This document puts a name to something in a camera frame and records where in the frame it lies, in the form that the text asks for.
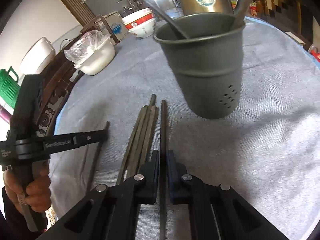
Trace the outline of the person's left hand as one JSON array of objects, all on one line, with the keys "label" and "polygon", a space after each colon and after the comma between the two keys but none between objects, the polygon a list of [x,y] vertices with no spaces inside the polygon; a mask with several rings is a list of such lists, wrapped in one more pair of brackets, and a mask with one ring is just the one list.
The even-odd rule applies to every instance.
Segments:
[{"label": "person's left hand", "polygon": [[[19,213],[23,213],[20,207],[17,195],[24,192],[18,178],[11,170],[6,170],[3,173],[4,188],[5,192],[12,202],[14,207]],[[47,163],[42,164],[40,169],[40,176],[32,181],[25,189],[28,195],[25,198],[26,203],[31,207],[32,210],[38,213],[44,213],[47,211],[52,202],[50,200],[51,191],[49,189],[50,178],[49,178],[49,166]]]}]

